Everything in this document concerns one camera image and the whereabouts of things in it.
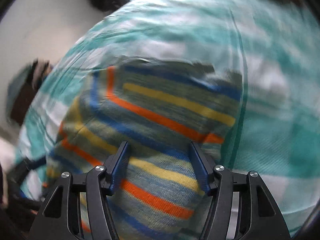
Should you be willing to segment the striped knitted sweater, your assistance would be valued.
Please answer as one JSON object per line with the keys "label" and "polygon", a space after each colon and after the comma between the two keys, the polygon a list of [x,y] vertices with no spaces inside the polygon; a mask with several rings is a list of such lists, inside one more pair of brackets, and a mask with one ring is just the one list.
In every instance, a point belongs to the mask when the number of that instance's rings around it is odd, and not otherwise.
{"label": "striped knitted sweater", "polygon": [[188,158],[191,142],[220,156],[242,96],[237,70],[127,60],[88,74],[48,155],[46,183],[85,173],[130,146],[125,177],[108,199],[121,239],[197,239],[210,200]]}

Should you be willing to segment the clothes rack at left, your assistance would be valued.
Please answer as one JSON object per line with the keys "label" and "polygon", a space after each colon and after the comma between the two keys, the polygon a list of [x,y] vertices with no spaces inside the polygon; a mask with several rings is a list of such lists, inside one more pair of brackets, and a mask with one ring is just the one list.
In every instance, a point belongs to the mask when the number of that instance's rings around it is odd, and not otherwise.
{"label": "clothes rack at left", "polygon": [[35,59],[12,78],[7,89],[5,110],[9,123],[22,126],[35,95],[53,68],[50,61]]}

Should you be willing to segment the teal white checked bedspread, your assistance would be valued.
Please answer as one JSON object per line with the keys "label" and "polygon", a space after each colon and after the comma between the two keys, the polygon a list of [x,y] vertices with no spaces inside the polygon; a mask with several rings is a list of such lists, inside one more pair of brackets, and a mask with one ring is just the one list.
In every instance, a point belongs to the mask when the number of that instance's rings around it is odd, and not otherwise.
{"label": "teal white checked bedspread", "polygon": [[[242,96],[219,157],[255,170],[291,233],[319,199],[319,24],[310,11],[270,0],[134,0],[93,26],[45,79],[25,118],[17,156],[53,149],[61,122],[88,74],[127,60],[237,70]],[[38,199],[47,165],[22,185]]]}

